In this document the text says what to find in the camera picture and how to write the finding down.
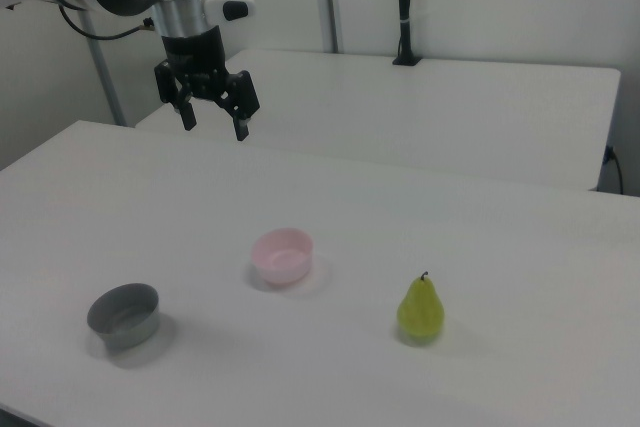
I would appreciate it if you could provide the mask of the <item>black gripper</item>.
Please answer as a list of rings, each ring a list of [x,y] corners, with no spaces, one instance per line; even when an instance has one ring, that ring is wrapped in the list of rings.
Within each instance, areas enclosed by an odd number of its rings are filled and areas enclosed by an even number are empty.
[[[236,139],[244,141],[260,103],[248,71],[228,72],[220,28],[192,37],[163,36],[162,43],[166,59],[154,68],[158,94],[179,114],[184,129],[197,125],[192,96],[221,100],[221,108],[232,118]]]

